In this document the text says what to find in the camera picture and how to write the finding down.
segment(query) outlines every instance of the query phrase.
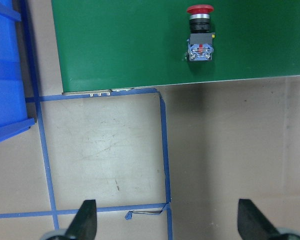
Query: blue storage crate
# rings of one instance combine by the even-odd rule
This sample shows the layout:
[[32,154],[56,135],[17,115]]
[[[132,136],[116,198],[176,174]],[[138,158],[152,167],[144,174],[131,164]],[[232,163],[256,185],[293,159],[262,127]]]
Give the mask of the blue storage crate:
[[35,124],[27,117],[12,0],[0,0],[0,142]]

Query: green mat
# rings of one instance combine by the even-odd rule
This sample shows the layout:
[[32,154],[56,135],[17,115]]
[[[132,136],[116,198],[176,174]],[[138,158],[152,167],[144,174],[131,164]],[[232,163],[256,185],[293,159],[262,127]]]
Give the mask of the green mat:
[[[185,61],[187,7],[211,4],[214,54]],[[300,75],[300,0],[52,0],[64,92]]]

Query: blue tape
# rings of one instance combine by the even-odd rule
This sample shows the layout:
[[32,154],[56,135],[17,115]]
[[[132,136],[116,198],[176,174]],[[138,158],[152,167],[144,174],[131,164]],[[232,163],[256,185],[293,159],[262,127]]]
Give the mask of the blue tape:
[[161,94],[160,94],[160,113],[161,113],[163,167],[164,167],[164,175],[165,175],[165,198],[166,198],[166,202],[170,203],[171,188],[170,188],[170,171],[169,171],[169,154],[168,154],[167,116],[166,116],[166,104]]
[[166,223],[168,227],[168,240],[173,240],[172,210],[170,204],[166,209]]
[[21,15],[17,11],[3,5],[0,2],[0,15],[16,22],[21,21]]
[[51,216],[51,211],[19,212],[0,214],[0,219]]
[[29,104],[29,103],[34,103],[35,102],[35,98],[34,97],[26,97],[25,98],[25,103]]
[[[155,88],[141,88],[141,89],[131,89],[131,90],[121,90],[121,91],[113,91],[110,95],[106,93],[102,93],[101,96],[98,96],[96,93],[92,98],[101,98],[101,97],[115,97],[115,96],[127,96],[127,95],[137,95],[137,94],[154,94],[158,93],[158,90]],[[68,100],[68,99],[87,99],[91,98],[89,94],[80,94],[80,95],[48,95],[48,96],[40,96],[40,102],[48,102],[48,101],[59,101],[59,100]]]
[[44,169],[45,169],[45,176],[47,182],[47,188],[49,193],[49,200],[50,200],[50,207],[51,213],[53,218],[53,225],[54,229],[59,229],[59,222],[58,222],[58,215],[57,215],[57,207],[55,201],[55,194],[54,194],[54,187],[52,183],[51,177],[51,170],[50,170],[50,162],[48,156],[48,148],[47,148],[47,141],[46,141],[46,134],[45,134],[45,127],[43,122],[42,116],[42,109],[39,99],[39,88],[38,88],[38,78],[37,78],[37,65],[36,65],[36,57],[34,52],[34,43],[32,39],[32,23],[30,22],[31,19],[28,16],[28,6],[26,0],[20,1],[20,7],[22,12],[22,21],[24,27],[24,35],[25,35],[25,43],[26,43],[26,50],[28,55],[29,61],[29,68],[30,68],[30,76],[33,88],[33,95],[34,95],[34,103],[36,108],[37,114],[37,122],[39,126],[39,133],[40,133],[40,140],[41,140],[41,147],[42,147],[42,154],[43,154],[43,162],[44,162]]
[[145,214],[145,215],[161,215],[164,211],[167,210],[169,203],[166,203],[163,208],[159,211],[128,211],[125,215],[126,220],[132,219],[133,214]]
[[78,210],[79,209],[57,210],[56,214],[58,214],[58,215],[77,214]]

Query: beige floor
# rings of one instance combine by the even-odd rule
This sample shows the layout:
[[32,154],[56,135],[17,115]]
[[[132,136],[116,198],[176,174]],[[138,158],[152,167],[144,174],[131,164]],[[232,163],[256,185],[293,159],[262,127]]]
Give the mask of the beige floor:
[[[39,56],[40,94],[60,94],[62,85],[50,0],[29,2]],[[31,86],[26,73],[23,75],[26,95],[31,97]],[[239,198],[251,198],[277,227],[300,232],[300,76],[157,89],[166,102],[174,239],[239,240],[236,226]],[[110,179],[125,172],[122,180],[131,179],[137,185],[145,185],[142,182],[145,174],[147,191],[131,191],[132,197],[115,195],[108,200],[105,197],[101,203],[105,206],[109,201],[115,205],[120,200],[141,204],[146,199],[163,198],[162,168],[155,171],[162,154],[158,142],[158,96],[109,99],[42,104],[56,202],[61,209],[73,208],[92,196],[95,191],[86,181],[100,170],[92,162],[73,163],[71,156],[77,153],[67,146],[94,137],[90,131],[97,130],[108,137],[107,145],[103,146],[107,148],[116,142],[108,140],[110,135],[115,132],[117,140],[122,140],[129,126],[133,134],[125,140],[125,147],[102,152],[104,162],[99,164],[106,170],[101,174]],[[33,104],[27,107],[34,116]],[[83,108],[80,114],[74,113],[79,108]],[[116,128],[119,125],[110,118],[112,115],[120,118],[122,126],[128,125]],[[98,121],[101,118],[107,119],[105,128]],[[88,128],[82,132],[81,126]],[[145,131],[146,136],[139,135]],[[89,142],[80,147],[86,156],[91,148]],[[120,154],[122,161],[135,163],[144,153],[147,161],[138,166],[139,171],[120,172],[107,162],[108,156]],[[38,125],[0,144],[0,213],[49,210],[42,158]],[[80,174],[69,169],[69,163],[77,164]],[[100,183],[98,187],[106,195],[117,194],[107,184],[97,180],[93,183]],[[127,184],[123,189],[130,189],[130,183],[123,181],[123,184]],[[75,198],[71,198],[73,190],[78,191]],[[126,221],[124,215],[125,212],[99,214],[100,239],[167,239],[165,214],[139,215],[133,221]],[[66,226],[70,218],[70,215],[60,216],[61,226]],[[7,231],[9,227],[15,234]],[[52,228],[49,216],[0,219],[0,240],[38,239]]]

